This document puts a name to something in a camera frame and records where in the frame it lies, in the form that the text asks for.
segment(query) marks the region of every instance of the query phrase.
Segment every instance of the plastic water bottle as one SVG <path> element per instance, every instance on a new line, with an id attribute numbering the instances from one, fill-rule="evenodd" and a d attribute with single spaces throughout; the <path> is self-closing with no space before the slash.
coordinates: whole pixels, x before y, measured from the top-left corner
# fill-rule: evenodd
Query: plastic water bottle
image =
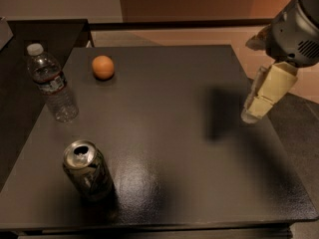
<path id="1" fill-rule="evenodd" d="M 79 112 L 59 62 L 41 44 L 27 47 L 28 71 L 57 121 L 66 122 Z"/>

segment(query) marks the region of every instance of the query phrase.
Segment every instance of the can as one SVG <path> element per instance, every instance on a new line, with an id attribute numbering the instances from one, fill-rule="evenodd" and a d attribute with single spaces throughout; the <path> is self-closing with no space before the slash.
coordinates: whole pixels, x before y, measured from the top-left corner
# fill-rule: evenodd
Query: can
<path id="1" fill-rule="evenodd" d="M 65 149 L 63 169 L 81 196 L 90 202 L 107 197 L 113 189 L 103 155 L 88 140 L 77 140 Z"/>

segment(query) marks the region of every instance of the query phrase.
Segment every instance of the white bottle cap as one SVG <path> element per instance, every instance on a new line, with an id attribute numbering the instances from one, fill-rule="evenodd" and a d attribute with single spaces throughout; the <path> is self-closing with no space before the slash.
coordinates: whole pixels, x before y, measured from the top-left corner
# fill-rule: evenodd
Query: white bottle cap
<path id="1" fill-rule="evenodd" d="M 43 47 L 41 44 L 30 44 L 27 51 L 30 56 L 38 56 L 43 53 Z"/>

